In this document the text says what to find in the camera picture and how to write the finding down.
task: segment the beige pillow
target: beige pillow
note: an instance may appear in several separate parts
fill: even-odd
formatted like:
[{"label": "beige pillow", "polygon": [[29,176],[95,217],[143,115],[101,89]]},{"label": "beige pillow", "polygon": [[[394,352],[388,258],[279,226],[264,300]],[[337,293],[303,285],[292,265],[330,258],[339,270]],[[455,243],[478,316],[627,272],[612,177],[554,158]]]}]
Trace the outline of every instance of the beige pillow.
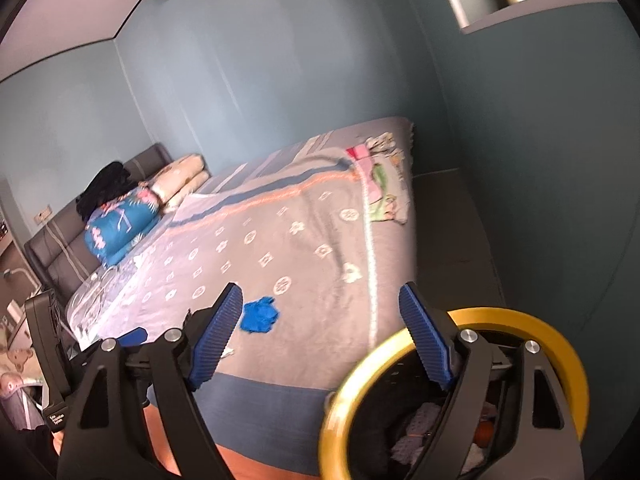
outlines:
[{"label": "beige pillow", "polygon": [[201,155],[187,155],[160,170],[150,182],[153,191],[163,204],[166,204],[188,181],[204,168]]},{"label": "beige pillow", "polygon": [[172,196],[169,201],[164,206],[162,210],[163,213],[170,213],[171,211],[175,211],[180,207],[182,201],[190,195],[191,193],[195,193],[200,187],[209,179],[209,173],[207,171],[201,171],[195,177],[193,177],[190,181],[188,181],[184,187],[178,191],[174,196]]}]

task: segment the yellow rim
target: yellow rim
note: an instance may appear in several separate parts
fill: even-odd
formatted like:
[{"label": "yellow rim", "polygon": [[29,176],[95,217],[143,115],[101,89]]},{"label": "yellow rim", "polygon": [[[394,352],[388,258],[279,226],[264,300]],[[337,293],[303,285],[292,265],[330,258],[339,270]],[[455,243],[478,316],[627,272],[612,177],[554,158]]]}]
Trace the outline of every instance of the yellow rim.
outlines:
[{"label": "yellow rim", "polygon": [[[558,373],[574,418],[578,437],[582,439],[589,413],[589,387],[582,362],[569,342],[536,317],[490,306],[453,310],[450,313],[459,328],[494,330],[534,339],[544,349]],[[347,377],[334,395],[320,433],[320,475],[331,480],[350,480],[347,464],[347,439],[357,407],[364,395],[382,374],[415,349],[407,329],[391,336],[376,348]]]}]

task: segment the mattress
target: mattress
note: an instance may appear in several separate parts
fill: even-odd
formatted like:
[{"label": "mattress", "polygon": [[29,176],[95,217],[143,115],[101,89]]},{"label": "mattress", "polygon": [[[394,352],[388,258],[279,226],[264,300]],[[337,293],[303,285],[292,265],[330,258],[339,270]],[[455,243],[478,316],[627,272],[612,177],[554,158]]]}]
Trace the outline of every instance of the mattress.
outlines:
[{"label": "mattress", "polygon": [[[216,174],[117,269],[88,280],[84,295],[100,301],[87,309],[74,297],[72,329],[84,346],[136,326],[154,339],[211,305],[227,281],[245,302],[274,297],[273,330],[236,328],[228,357],[195,397],[236,478],[317,476],[329,394],[402,328],[398,290],[415,279],[411,130],[403,118],[357,124]],[[367,139],[387,132],[405,176],[405,216],[395,208],[387,217],[372,198],[363,168],[376,174],[379,159],[353,157],[357,146],[377,152]]]}]

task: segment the orange object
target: orange object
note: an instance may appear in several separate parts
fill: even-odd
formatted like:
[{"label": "orange object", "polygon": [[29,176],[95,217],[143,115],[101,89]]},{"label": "orange object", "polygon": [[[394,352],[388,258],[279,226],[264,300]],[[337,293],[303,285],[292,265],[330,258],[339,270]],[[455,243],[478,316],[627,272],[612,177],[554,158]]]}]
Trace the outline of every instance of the orange object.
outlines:
[{"label": "orange object", "polygon": [[479,447],[489,447],[492,436],[494,436],[494,424],[490,420],[483,420],[476,428],[474,443]]}]

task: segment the ceiling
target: ceiling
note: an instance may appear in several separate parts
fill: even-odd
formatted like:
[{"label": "ceiling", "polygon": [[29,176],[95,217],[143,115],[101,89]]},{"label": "ceiling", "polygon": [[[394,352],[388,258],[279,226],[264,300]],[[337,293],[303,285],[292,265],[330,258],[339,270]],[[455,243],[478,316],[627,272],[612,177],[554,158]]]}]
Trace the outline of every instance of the ceiling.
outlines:
[{"label": "ceiling", "polygon": [[0,80],[45,57],[113,38],[139,0],[27,0],[0,43]]}]

